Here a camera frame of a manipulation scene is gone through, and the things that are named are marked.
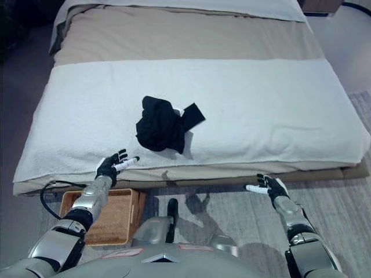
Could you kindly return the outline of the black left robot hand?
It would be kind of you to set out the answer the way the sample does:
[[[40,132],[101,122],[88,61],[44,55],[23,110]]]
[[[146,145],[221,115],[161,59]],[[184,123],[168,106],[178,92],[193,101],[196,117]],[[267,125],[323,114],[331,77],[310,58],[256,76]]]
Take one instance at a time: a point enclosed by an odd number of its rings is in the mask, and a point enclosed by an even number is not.
[[[107,158],[102,158],[96,170],[95,180],[99,177],[108,177],[111,179],[111,187],[114,187],[117,184],[118,174],[122,170],[133,166],[139,160],[139,156],[134,156],[131,159],[128,159],[126,149],[122,149]]]

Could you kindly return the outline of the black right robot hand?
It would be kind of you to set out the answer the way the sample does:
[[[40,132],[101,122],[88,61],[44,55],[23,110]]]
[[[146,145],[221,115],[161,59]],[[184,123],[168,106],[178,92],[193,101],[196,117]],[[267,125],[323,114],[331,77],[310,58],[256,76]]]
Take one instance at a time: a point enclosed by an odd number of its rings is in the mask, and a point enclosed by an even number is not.
[[[268,195],[273,208],[275,208],[275,199],[283,196],[289,197],[286,185],[279,178],[272,178],[266,174],[257,174],[257,185],[245,185],[248,192]]]

